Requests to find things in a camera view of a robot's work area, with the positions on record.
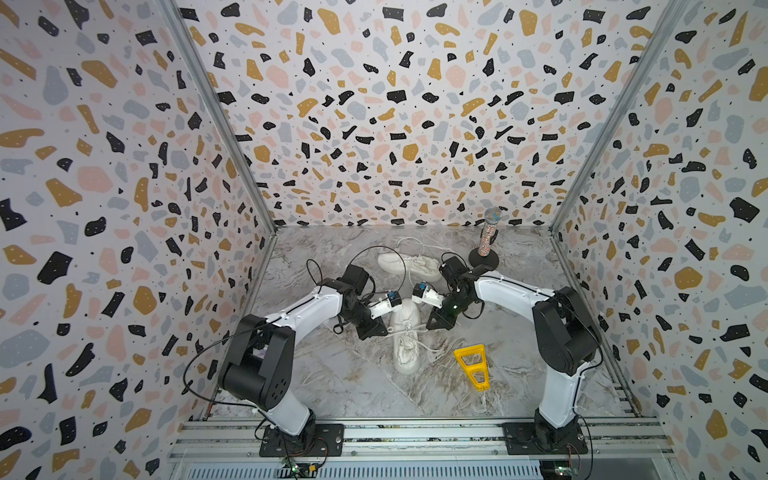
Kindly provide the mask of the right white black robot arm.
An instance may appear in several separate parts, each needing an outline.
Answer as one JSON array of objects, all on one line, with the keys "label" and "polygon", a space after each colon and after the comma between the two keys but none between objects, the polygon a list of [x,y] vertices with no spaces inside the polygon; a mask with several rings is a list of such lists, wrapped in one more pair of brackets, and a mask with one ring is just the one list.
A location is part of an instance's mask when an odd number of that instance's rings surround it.
[{"label": "right white black robot arm", "polygon": [[599,350],[595,321],[571,287],[559,290],[531,286],[479,265],[468,268],[458,257],[444,261],[439,272],[448,292],[439,294],[426,284],[413,298],[432,306],[426,328],[450,330],[473,304],[495,304],[532,322],[537,348],[547,365],[543,398],[534,413],[534,432],[552,445],[577,430],[575,404],[580,379]]}]

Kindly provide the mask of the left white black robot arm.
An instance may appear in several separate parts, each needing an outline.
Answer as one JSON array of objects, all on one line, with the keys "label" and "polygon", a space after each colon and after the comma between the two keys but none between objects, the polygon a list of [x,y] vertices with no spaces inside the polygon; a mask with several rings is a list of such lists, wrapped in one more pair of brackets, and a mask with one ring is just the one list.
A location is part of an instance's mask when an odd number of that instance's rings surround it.
[{"label": "left white black robot arm", "polygon": [[383,316],[402,305],[398,292],[373,302],[364,288],[370,276],[350,265],[336,279],[324,279],[303,298],[265,317],[239,322],[224,358],[218,385],[258,408],[281,433],[314,435],[314,414],[291,391],[296,345],[327,320],[340,318],[366,340],[388,334]]}]

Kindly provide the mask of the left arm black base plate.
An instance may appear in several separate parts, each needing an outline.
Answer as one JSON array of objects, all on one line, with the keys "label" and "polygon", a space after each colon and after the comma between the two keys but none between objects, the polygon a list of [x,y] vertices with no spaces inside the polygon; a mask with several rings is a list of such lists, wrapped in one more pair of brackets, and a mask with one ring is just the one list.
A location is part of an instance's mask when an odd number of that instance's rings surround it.
[{"label": "left arm black base plate", "polygon": [[288,435],[276,427],[269,427],[263,432],[259,456],[340,457],[344,435],[343,423],[309,423],[297,436]]}]

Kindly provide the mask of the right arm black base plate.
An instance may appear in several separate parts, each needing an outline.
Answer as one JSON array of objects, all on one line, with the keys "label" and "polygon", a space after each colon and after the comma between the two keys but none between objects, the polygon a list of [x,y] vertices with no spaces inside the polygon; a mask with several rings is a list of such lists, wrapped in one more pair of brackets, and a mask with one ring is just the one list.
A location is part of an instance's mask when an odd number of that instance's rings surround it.
[{"label": "right arm black base plate", "polygon": [[588,452],[588,441],[576,419],[563,428],[547,422],[507,422],[502,437],[508,455],[566,455]]}]

